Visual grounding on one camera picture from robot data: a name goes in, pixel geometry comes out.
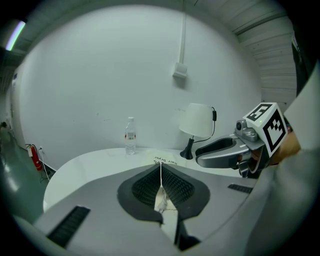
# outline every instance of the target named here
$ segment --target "white table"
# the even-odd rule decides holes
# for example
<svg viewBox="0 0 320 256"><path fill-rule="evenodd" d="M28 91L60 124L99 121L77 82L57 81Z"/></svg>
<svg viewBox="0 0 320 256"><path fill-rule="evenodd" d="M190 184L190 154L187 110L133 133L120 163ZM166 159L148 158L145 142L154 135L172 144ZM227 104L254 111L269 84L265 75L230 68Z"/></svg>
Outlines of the white table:
<svg viewBox="0 0 320 256"><path fill-rule="evenodd" d="M70 160L57 170L47 185L43 199L43 210L46 211L90 181L141 167L147 150L152 150L152 148L137 148L134 155L126 155L124 148L111 148L79 155ZM180 150L159 150L181 158ZM231 168L201 167L195 160L195 154L193 154L192 160L186 160L186 167L205 173L240 177L239 171Z"/></svg>

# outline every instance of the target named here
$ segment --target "ceiling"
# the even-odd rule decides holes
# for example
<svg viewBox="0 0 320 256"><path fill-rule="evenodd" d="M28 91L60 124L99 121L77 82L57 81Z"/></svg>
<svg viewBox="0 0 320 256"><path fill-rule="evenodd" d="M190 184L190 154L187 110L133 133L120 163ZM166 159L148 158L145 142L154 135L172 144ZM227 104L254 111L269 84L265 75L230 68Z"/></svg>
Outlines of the ceiling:
<svg viewBox="0 0 320 256"><path fill-rule="evenodd" d="M80 6L101 1L41 2L26 17L28 22L12 51L5 53L0 67L0 93L7 90L15 68L46 28ZM238 37L259 66L262 101L278 102L285 110L296 97L296 70L291 49L293 28L286 12L271 0L187 0L187 3L209 12Z"/></svg>

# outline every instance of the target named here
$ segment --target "red fire extinguisher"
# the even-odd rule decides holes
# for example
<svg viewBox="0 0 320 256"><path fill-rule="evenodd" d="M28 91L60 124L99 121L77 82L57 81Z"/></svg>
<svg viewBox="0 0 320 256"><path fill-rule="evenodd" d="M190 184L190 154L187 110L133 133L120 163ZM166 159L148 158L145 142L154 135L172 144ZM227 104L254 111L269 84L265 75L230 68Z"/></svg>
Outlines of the red fire extinguisher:
<svg viewBox="0 0 320 256"><path fill-rule="evenodd" d="M36 146L28 144L27 150L28 150L29 157L32 158L35 168L37 169L37 171L41 171L42 165L38 157Z"/></svg>

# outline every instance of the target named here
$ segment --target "clear plastic bottle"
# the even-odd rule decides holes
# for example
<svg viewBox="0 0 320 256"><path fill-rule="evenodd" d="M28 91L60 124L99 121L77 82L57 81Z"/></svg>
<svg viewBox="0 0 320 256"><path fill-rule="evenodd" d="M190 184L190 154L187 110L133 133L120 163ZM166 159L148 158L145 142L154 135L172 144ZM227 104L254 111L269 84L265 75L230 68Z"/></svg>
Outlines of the clear plastic bottle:
<svg viewBox="0 0 320 256"><path fill-rule="evenodd" d="M128 125L125 128L125 152L127 155L133 155L136 152L136 129L135 119L128 117Z"/></svg>

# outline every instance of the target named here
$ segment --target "green floor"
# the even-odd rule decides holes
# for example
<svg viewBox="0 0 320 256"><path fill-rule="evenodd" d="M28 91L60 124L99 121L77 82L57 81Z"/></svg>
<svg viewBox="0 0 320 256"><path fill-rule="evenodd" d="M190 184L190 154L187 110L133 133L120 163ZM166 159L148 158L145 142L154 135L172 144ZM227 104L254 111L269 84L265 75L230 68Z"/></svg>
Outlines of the green floor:
<svg viewBox="0 0 320 256"><path fill-rule="evenodd" d="M11 214L29 223L43 213L43 199L48 180L44 171L37 171L28 152L14 140L0 154L0 188L3 201Z"/></svg>

